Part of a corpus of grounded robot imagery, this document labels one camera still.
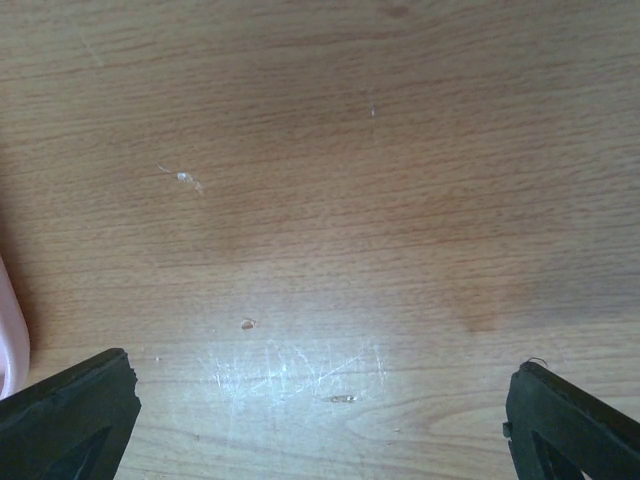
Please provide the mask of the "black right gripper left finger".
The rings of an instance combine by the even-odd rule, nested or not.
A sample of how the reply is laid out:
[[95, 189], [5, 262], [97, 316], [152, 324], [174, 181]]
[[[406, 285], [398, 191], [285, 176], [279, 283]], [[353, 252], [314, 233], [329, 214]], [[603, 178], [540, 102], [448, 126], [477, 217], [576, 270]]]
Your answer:
[[3, 479], [113, 479], [141, 402], [111, 348], [1, 401]]

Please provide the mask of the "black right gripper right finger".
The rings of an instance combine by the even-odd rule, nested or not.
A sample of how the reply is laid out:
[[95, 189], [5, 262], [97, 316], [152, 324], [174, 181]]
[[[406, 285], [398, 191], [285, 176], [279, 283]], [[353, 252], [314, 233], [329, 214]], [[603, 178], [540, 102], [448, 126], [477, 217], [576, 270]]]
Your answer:
[[639, 477], [639, 423], [538, 363], [512, 375], [506, 415], [520, 479]]

